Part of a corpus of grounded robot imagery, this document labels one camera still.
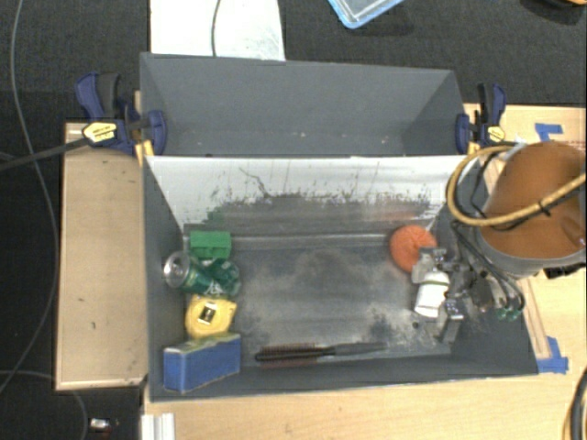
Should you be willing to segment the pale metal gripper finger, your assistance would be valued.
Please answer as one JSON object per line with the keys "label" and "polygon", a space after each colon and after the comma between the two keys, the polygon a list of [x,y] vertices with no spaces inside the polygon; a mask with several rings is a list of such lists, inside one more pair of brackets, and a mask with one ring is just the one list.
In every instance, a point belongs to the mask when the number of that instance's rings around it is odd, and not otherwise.
{"label": "pale metal gripper finger", "polygon": [[441,343],[453,343],[464,319],[465,310],[461,300],[449,298],[444,301],[438,313],[436,338]]}
{"label": "pale metal gripper finger", "polygon": [[441,265],[444,262],[446,250],[441,247],[422,247],[418,251],[418,260],[412,267],[411,281],[419,285],[424,283],[448,284],[448,274]]}

